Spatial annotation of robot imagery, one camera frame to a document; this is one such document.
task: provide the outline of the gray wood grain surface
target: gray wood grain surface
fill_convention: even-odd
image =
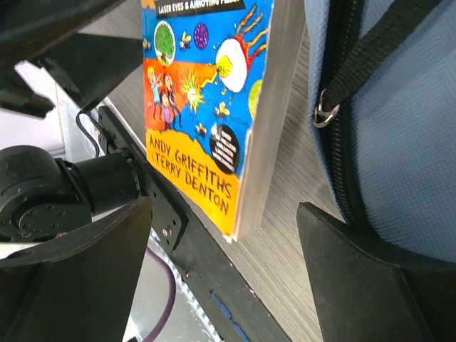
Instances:
[[[142,38],[139,1],[127,1],[84,31]],[[217,228],[194,207],[256,295],[295,342],[321,341],[296,226],[298,204],[313,202],[338,216],[309,137],[306,109],[308,60],[309,41],[306,37],[299,55],[260,229],[240,242],[228,245]],[[113,91],[110,99],[144,141],[142,79],[141,67]]]

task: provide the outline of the zipper pull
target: zipper pull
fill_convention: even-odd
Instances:
[[[325,112],[323,110],[323,95],[325,91],[326,89],[323,89],[321,92],[320,101],[318,102],[318,105],[315,107],[315,111],[313,112],[313,125],[317,128],[324,128],[329,125],[329,123],[336,117],[337,113],[339,113],[339,109],[341,108],[341,105],[337,105],[329,112]]]

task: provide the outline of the book cover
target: book cover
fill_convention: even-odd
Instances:
[[[147,159],[236,239],[273,0],[142,0]]]

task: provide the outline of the blue fabric bag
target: blue fabric bag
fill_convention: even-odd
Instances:
[[[344,219],[456,262],[456,1],[305,5],[311,132]]]

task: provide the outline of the black circle sticker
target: black circle sticker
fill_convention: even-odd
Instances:
[[[228,175],[235,173],[239,164],[239,142],[232,129],[226,125],[213,127],[209,146],[219,169]]]

